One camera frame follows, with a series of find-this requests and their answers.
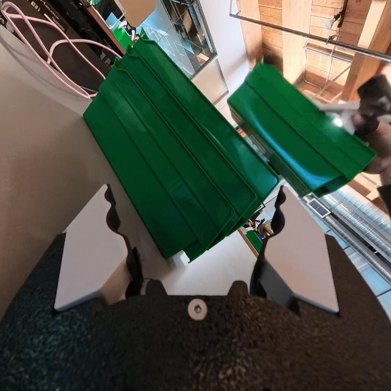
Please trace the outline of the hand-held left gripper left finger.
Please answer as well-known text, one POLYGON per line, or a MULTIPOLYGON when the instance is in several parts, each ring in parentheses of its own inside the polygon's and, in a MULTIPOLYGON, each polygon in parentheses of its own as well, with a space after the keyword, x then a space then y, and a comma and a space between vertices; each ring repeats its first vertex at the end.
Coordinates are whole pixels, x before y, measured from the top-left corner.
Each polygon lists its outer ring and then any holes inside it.
POLYGON ((120 233, 109 184, 104 184, 65 230, 54 310, 64 312, 93 299, 112 305, 141 293, 139 252, 120 233))

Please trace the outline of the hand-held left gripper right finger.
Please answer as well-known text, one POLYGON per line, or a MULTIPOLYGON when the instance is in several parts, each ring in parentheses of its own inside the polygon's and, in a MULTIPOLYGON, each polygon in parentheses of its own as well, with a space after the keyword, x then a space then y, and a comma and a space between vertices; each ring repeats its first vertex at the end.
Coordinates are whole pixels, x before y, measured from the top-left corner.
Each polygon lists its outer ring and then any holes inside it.
POLYGON ((324 231, 290 188, 281 186, 249 293, 300 313, 299 302, 338 315, 339 305, 324 231))

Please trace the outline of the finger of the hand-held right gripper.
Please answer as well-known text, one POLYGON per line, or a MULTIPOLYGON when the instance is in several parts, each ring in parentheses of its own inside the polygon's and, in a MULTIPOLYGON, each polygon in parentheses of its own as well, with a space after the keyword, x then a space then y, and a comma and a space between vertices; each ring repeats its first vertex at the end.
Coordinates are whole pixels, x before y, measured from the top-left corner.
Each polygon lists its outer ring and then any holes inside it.
POLYGON ((360 101, 350 101, 345 103, 318 103, 321 111, 328 113, 357 113, 360 107, 360 101))
POLYGON ((339 111, 342 127, 344 127, 344 129, 351 135, 354 135, 356 132, 353 117, 357 114, 357 111, 339 111))

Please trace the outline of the small ceiling vent grille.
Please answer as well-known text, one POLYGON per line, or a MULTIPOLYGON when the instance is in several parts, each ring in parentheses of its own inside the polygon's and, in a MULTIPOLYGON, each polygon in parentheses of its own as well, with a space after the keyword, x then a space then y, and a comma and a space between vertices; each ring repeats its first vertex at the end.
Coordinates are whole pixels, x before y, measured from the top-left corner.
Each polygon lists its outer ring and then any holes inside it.
POLYGON ((329 216, 331 211, 326 208, 317 198, 312 198, 306 202, 306 205, 321 219, 329 216))

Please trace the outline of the black ceiling pipe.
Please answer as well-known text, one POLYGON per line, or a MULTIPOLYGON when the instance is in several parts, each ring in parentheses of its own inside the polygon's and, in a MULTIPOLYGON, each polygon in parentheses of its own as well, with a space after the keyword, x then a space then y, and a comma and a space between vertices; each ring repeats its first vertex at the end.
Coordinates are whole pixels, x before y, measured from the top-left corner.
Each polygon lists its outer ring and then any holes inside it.
POLYGON ((291 28, 287 28, 287 27, 271 24, 271 23, 268 23, 268 22, 263 22, 263 21, 260 21, 260 20, 248 18, 248 17, 245 17, 245 16, 241 16, 239 14, 240 12, 237 12, 236 14, 234 14, 234 13, 232 13, 232 4, 233 4, 233 1, 230 0, 229 16, 232 17, 232 18, 235 18, 237 20, 253 23, 253 24, 256 24, 256 25, 259 25, 259 26, 262 26, 262 27, 272 28, 272 29, 275 29, 275 30, 278 30, 278 31, 281 31, 281 32, 286 32, 286 33, 289 33, 289 34, 293 34, 295 36, 308 38, 308 39, 315 40, 315 41, 318 41, 318 42, 322 42, 322 43, 325 43, 325 44, 335 45, 335 46, 338 46, 340 48, 344 48, 344 49, 353 51, 355 53, 359 53, 359 54, 364 55, 364 56, 369 56, 369 57, 372 57, 372 58, 376 58, 376 59, 379 59, 379 60, 382 60, 382 61, 387 61, 387 62, 391 61, 391 56, 389 56, 389 55, 387 55, 385 53, 380 53, 380 52, 377 52, 377 51, 370 50, 368 48, 362 48, 362 47, 354 46, 354 45, 351 45, 351 44, 348 44, 348 43, 345 43, 345 42, 332 40, 330 37, 325 38, 325 37, 313 35, 313 34, 310 34, 310 33, 297 31, 297 30, 294 30, 294 29, 291 29, 291 28))

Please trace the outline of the white door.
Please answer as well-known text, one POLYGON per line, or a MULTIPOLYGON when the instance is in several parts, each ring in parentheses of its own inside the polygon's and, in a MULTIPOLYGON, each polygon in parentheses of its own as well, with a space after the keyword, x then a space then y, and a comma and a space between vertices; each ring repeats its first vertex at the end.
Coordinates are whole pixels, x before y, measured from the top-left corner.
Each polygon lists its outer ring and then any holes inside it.
POLYGON ((217 105, 229 93, 217 57, 194 75, 192 82, 213 105, 217 105))

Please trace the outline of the black cardboard box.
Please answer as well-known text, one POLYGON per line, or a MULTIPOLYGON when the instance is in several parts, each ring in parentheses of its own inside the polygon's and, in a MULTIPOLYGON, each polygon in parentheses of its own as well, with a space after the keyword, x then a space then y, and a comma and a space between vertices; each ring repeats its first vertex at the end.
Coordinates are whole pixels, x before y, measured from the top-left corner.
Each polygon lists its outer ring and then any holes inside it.
MULTIPOLYGON (((91 40, 109 47, 118 55, 121 50, 87 10, 85 1, 13 1, 28 17, 38 18, 56 25, 70 40, 91 40)), ((100 84, 111 70, 116 56, 98 45, 74 42, 75 47, 86 57, 97 71, 84 60, 67 42, 58 44, 52 58, 61 70, 89 93, 98 91, 100 84)))

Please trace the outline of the wooden top desk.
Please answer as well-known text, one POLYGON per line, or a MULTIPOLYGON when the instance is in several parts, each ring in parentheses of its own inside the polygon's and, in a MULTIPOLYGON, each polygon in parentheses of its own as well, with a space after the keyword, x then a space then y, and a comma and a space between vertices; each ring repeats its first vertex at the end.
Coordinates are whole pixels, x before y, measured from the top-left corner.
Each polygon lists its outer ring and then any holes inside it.
POLYGON ((79 2, 87 10, 89 15, 95 20, 95 22, 100 26, 100 29, 106 35, 106 41, 110 42, 110 45, 115 48, 117 53, 123 56, 126 53, 126 50, 121 46, 120 42, 116 39, 113 32, 111 32, 101 15, 96 11, 96 9, 90 4, 89 1, 81 0, 79 2))

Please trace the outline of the silver air duct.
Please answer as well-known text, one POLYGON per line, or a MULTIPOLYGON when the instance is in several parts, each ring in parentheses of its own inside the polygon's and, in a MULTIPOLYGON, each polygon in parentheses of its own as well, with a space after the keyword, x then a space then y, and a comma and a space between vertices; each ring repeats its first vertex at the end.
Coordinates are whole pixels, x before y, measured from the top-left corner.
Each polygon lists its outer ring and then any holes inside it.
POLYGON ((388 214, 350 186, 345 185, 333 193, 320 197, 320 200, 333 210, 337 210, 337 207, 344 207, 347 211, 340 212, 341 215, 356 214, 378 232, 390 237, 391 226, 388 214))

